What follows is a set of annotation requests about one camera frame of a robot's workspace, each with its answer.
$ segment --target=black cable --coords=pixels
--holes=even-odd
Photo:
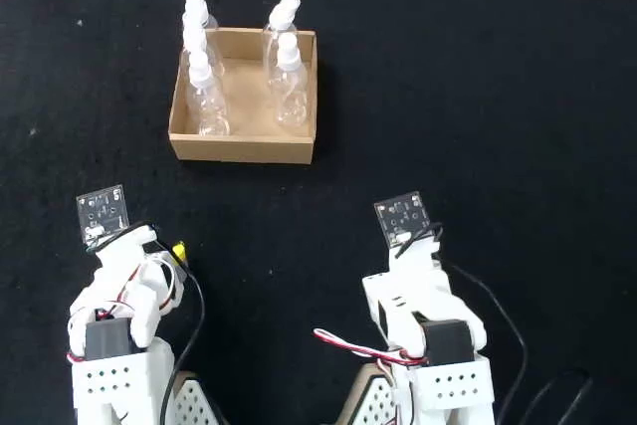
[[[188,267],[186,263],[181,261],[181,259],[179,259],[179,257],[174,253],[174,251],[170,247],[168,247],[167,244],[160,241],[159,239],[155,240],[155,243],[157,244],[157,246],[167,251],[170,254],[170,256],[172,256],[172,259],[174,259],[176,263],[179,266],[181,266],[181,268],[184,270],[188,278],[194,284],[195,289],[197,290],[197,295],[199,296],[199,302],[201,306],[201,314],[199,316],[199,321],[197,322],[195,329],[192,330],[190,338],[188,339],[186,346],[183,347],[183,350],[181,351],[179,358],[175,360],[175,364],[172,367],[172,373],[170,374],[170,378],[168,379],[168,383],[166,384],[166,390],[163,393],[163,399],[161,400],[161,411],[159,412],[159,424],[166,425],[166,411],[168,410],[168,401],[170,400],[170,393],[172,392],[172,387],[174,386],[175,379],[177,378],[177,374],[179,373],[179,370],[181,369],[181,365],[183,364],[184,360],[188,356],[188,353],[190,352],[190,349],[194,345],[195,340],[197,339],[197,336],[199,335],[199,332],[201,331],[201,328],[203,327],[203,324],[206,320],[206,300],[203,297],[203,291],[201,291],[201,286],[199,285],[197,278],[195,278],[194,274],[192,274],[190,267]]]
[[[527,343],[525,342],[525,338],[520,333],[520,330],[516,326],[516,323],[514,322],[513,319],[511,319],[507,311],[505,311],[505,308],[502,306],[502,304],[500,304],[500,301],[498,301],[498,298],[493,293],[493,291],[489,289],[489,286],[487,286],[485,283],[483,283],[480,279],[478,279],[474,275],[462,269],[460,266],[452,263],[451,261],[443,261],[442,263],[443,263],[443,268],[449,266],[451,269],[456,271],[465,279],[471,281],[472,283],[480,286],[483,290],[485,290],[489,298],[496,305],[496,308],[498,308],[498,311],[500,311],[500,314],[502,315],[502,317],[505,318],[505,320],[509,324],[509,327],[514,332],[516,339],[520,343],[520,349],[522,350],[522,363],[520,364],[520,370],[518,371],[518,375],[516,375],[516,379],[514,380],[514,383],[511,385],[509,392],[507,392],[507,395],[505,395],[505,398],[502,401],[502,406],[500,407],[500,411],[498,412],[498,418],[496,419],[496,425],[502,425],[504,423],[505,417],[507,416],[507,412],[509,411],[509,407],[511,406],[511,402],[514,396],[516,395],[516,393],[518,392],[518,389],[520,388],[520,384],[522,383],[522,379],[524,378],[525,373],[527,372],[527,366],[529,365],[529,349],[527,348]]]
[[[424,229],[421,229],[420,231],[417,231],[416,233],[412,234],[411,237],[407,241],[405,241],[402,244],[402,246],[400,246],[400,248],[398,249],[398,252],[396,253],[395,258],[398,259],[400,256],[402,256],[402,254],[405,251],[409,249],[409,246],[414,244],[419,239],[424,238],[425,235],[428,234],[430,231],[433,231],[434,229],[438,229],[438,228],[442,228],[442,223],[429,223],[427,226],[424,227]],[[441,235],[442,235],[442,232],[439,232],[436,235],[436,241],[440,239]]]
[[[535,395],[535,397],[533,398],[533,400],[527,407],[527,410],[525,411],[525,414],[523,415],[522,420],[520,421],[520,425],[526,425],[527,421],[529,420],[529,417],[531,417],[532,412],[535,410],[535,408],[537,407],[539,402],[543,399],[543,397],[552,389],[552,387],[560,379],[568,375],[580,375],[584,379],[584,381],[577,389],[577,394],[575,394],[575,397],[570,402],[570,405],[568,405],[568,407],[562,414],[561,418],[559,419],[559,422],[557,422],[557,425],[564,425],[566,423],[566,421],[570,418],[570,416],[574,412],[575,408],[577,408],[577,405],[579,405],[579,402],[582,401],[582,399],[584,398],[586,393],[588,393],[588,390],[590,390],[590,387],[593,384],[593,379],[590,376],[590,373],[588,373],[588,371],[584,370],[583,368],[571,368],[561,373],[560,375],[555,376],[551,380],[549,380],[544,385],[544,387],[542,387],[539,390],[539,392]]]
[[[414,382],[409,382],[409,393],[411,394],[411,422],[409,425],[414,424],[414,420],[416,419],[416,405],[414,404]]]
[[[101,251],[103,248],[105,248],[106,246],[108,246],[109,244],[114,243],[116,240],[118,240],[119,238],[121,238],[122,236],[125,236],[128,233],[133,232],[135,229],[137,228],[141,228],[142,226],[149,226],[151,229],[155,229],[154,226],[152,225],[151,222],[149,221],[137,221],[136,223],[131,224],[130,226],[128,226],[127,228],[122,229],[121,231],[116,232],[115,234],[113,234],[112,236],[110,236],[108,239],[106,239],[104,242],[99,243],[96,246],[89,246],[87,248],[87,253],[91,253],[91,254],[95,254],[98,253],[99,251]]]

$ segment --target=wire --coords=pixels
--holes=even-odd
[[[403,255],[405,251],[409,249],[409,247],[412,244],[414,244],[419,239],[424,238],[425,235],[427,235],[430,231],[433,231],[434,229],[441,229],[441,231],[439,231],[438,234],[435,236],[435,240],[438,241],[440,237],[442,236],[442,223],[429,223],[427,226],[424,227],[424,229],[421,229],[420,231],[417,231],[416,233],[412,234],[409,237],[409,239],[400,246],[400,249],[398,249],[398,252],[396,253],[395,258],[398,259],[400,256]]]
[[[356,345],[355,343],[348,342],[347,340],[344,340],[323,328],[315,328],[313,334],[323,342],[335,345],[339,348],[344,348],[361,357],[381,358],[387,362],[398,363],[400,365],[425,365],[429,363],[429,359],[427,357],[409,357],[406,355],[404,349],[383,352],[375,348]]]
[[[385,362],[383,362],[381,358],[376,359],[376,366],[383,373],[383,375],[387,379],[387,382],[389,382],[389,386],[391,388],[396,388],[396,381],[394,380],[394,376],[391,373],[391,370],[387,368],[387,366],[385,365]]]
[[[569,370],[564,371],[560,375],[555,376],[551,380],[549,380],[544,385],[544,387],[542,387],[539,390],[539,392],[535,395],[535,397],[533,398],[533,400],[527,407],[527,410],[525,411],[525,414],[523,415],[522,420],[520,421],[520,425],[527,424],[527,421],[529,420],[529,417],[531,417],[532,412],[535,410],[535,408],[541,402],[544,396],[552,389],[552,387],[560,379],[567,377],[568,375],[579,375],[584,379],[584,381],[577,389],[577,393],[575,394],[575,397],[572,399],[572,401],[570,402],[570,404],[568,405],[568,407],[562,414],[561,418],[557,422],[557,425],[564,425],[566,423],[566,421],[570,418],[570,416],[574,412],[575,408],[577,408],[577,405],[579,405],[579,402],[582,401],[582,399],[588,393],[588,390],[590,390],[590,387],[593,384],[593,379],[590,376],[590,373],[588,373],[588,371],[584,370],[583,368],[571,368]]]
[[[133,232],[135,229],[141,228],[142,226],[148,226],[150,229],[154,230],[154,226],[149,221],[137,221],[136,223],[131,224],[127,228],[122,229],[121,231],[116,232],[102,243],[97,244],[96,246],[89,246],[87,248],[87,253],[95,254],[104,249],[109,244],[114,243],[117,239],[125,236],[128,233]]]
[[[500,411],[498,412],[498,418],[496,419],[496,425],[502,425],[504,423],[505,417],[507,416],[507,412],[509,411],[509,407],[511,406],[511,402],[514,396],[516,395],[516,393],[518,392],[518,389],[520,388],[522,379],[524,378],[525,373],[527,373],[527,366],[529,365],[529,349],[527,348],[527,343],[525,342],[525,338],[520,333],[520,330],[516,326],[516,323],[514,322],[513,319],[511,319],[507,311],[505,311],[505,308],[502,306],[502,304],[500,304],[500,301],[498,301],[498,298],[493,293],[493,291],[489,289],[489,286],[483,283],[476,276],[468,273],[467,271],[462,269],[460,266],[452,263],[451,261],[443,260],[442,264],[443,264],[443,268],[447,266],[450,267],[455,272],[463,276],[465,279],[480,286],[487,293],[489,298],[496,305],[496,308],[498,308],[498,311],[500,311],[500,314],[502,315],[502,317],[505,318],[505,320],[509,324],[509,327],[513,331],[514,335],[516,336],[516,339],[518,340],[518,343],[520,344],[520,349],[522,350],[522,362],[520,364],[520,369],[518,370],[516,379],[514,380],[514,383],[511,385],[509,392],[507,392],[507,395],[505,395],[505,398],[502,401],[502,406],[500,407]]]
[[[170,303],[170,300],[172,299],[172,295],[174,294],[174,290],[175,290],[175,278],[177,276],[177,273],[175,273],[174,266],[170,264],[168,261],[166,261],[165,259],[163,259],[161,256],[152,256],[150,260],[158,261],[159,263],[167,267],[168,270],[170,270],[170,285],[168,286],[168,295],[166,296],[166,299],[164,299],[159,305],[159,310],[161,311],[166,306],[168,306],[168,303]]]
[[[130,311],[131,311],[132,313],[134,313],[134,309],[132,308],[132,306],[131,306],[131,305],[129,305],[129,304],[127,304],[127,303],[124,303],[124,302],[122,302],[122,301],[106,301],[106,300],[103,300],[103,301],[97,301],[95,304],[96,304],[96,305],[110,304],[110,305],[112,305],[112,306],[111,306],[111,308],[110,308],[110,310],[111,310],[111,311],[113,311],[114,309],[116,309],[116,308],[117,308],[117,307],[119,307],[119,306],[124,306],[124,307],[126,307],[126,308],[129,308],[129,309],[130,309]],[[67,332],[68,332],[68,333],[70,333],[70,332],[71,332],[71,329],[73,328],[73,326],[74,326],[74,324],[75,324],[75,319],[77,318],[77,314],[78,314],[79,312],[81,312],[81,311],[85,311],[86,309],[94,309],[94,308],[95,308],[95,306],[83,306],[83,307],[79,308],[77,311],[75,311],[75,312],[74,312],[74,313],[73,313],[73,314],[69,317],[69,321],[67,322]]]
[[[84,362],[84,358],[83,357],[77,357],[76,355],[73,355],[72,352],[67,352],[67,360],[73,364],[73,363],[80,363],[80,362]]]
[[[188,356],[188,353],[190,352],[190,349],[194,345],[195,340],[197,339],[197,336],[199,335],[199,332],[201,331],[201,328],[203,327],[203,324],[206,320],[206,300],[203,297],[203,291],[201,291],[201,286],[199,285],[197,278],[194,276],[194,274],[192,274],[192,271],[190,270],[188,265],[185,262],[181,261],[181,259],[179,259],[179,257],[174,253],[174,251],[172,251],[172,249],[170,249],[165,243],[163,243],[159,239],[155,240],[155,243],[157,244],[157,246],[167,251],[170,254],[170,256],[172,256],[172,259],[174,259],[175,262],[184,270],[184,272],[186,273],[186,276],[188,276],[188,278],[192,281],[192,283],[195,286],[195,289],[197,290],[197,295],[199,296],[199,303],[201,306],[199,321],[197,322],[195,329],[192,330],[192,333],[190,334],[190,338],[188,339],[188,342],[186,342],[186,346],[183,347],[183,350],[181,351],[179,358],[175,360],[175,364],[172,367],[172,372],[170,373],[170,378],[168,379],[168,383],[166,384],[166,390],[163,393],[163,399],[161,400],[161,411],[159,412],[159,425],[166,425],[166,412],[168,410],[168,401],[170,400],[170,393],[172,392],[172,387],[174,386],[175,379],[177,378],[177,373],[179,373],[179,370],[181,369],[181,365],[183,364],[184,360]]]

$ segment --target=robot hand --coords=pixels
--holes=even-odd
[[[389,351],[315,330],[324,341],[377,359],[377,366],[359,375],[336,424],[376,423],[385,417],[389,420],[382,423],[400,425],[493,425],[491,367],[477,354],[487,333],[478,316],[452,294],[434,257],[440,234],[434,236],[420,195],[383,201],[376,212],[389,247],[389,271],[362,283],[371,318]],[[387,408],[395,410],[389,415]]]
[[[129,319],[128,333],[136,348],[143,350],[152,342],[160,317],[179,306],[185,274],[167,251],[144,251],[143,246],[156,239],[152,228],[139,226],[94,247],[102,266],[70,307],[70,361],[87,355],[87,330],[94,329],[90,324]],[[97,350],[88,353],[102,358]]]

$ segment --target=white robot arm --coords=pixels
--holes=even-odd
[[[102,316],[130,318],[135,345],[148,348],[160,317],[179,306],[184,278],[179,265],[166,251],[146,254],[143,249],[156,239],[152,228],[141,226],[103,248],[97,245],[102,266],[70,307],[69,342],[74,356],[84,357],[87,325]]]
[[[185,275],[168,251],[144,251],[156,239],[142,225],[93,246],[102,266],[71,305],[68,324],[79,425],[159,423],[174,357],[155,333],[179,306]],[[174,416],[171,398],[167,425]]]
[[[487,344],[487,333],[480,318],[452,294],[447,274],[433,256],[440,243],[420,195],[378,203],[376,211],[389,246],[389,271],[363,278],[362,284],[389,352],[354,346],[321,329],[315,334],[378,358],[376,370],[386,375],[392,388],[390,405],[395,407],[395,416],[380,422],[383,425],[493,425],[491,367],[478,354]],[[387,417],[387,404],[374,408],[370,398],[379,395],[383,385],[376,389],[370,384],[357,386],[366,390],[358,406],[351,406],[351,396],[345,406],[357,415],[343,409],[338,425],[378,423],[379,416]]]

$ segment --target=perforated white plate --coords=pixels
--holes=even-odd
[[[396,416],[394,397],[385,377],[369,381],[365,395],[353,415],[351,425],[384,425]]]
[[[183,383],[175,399],[177,425],[221,425],[197,380]]]

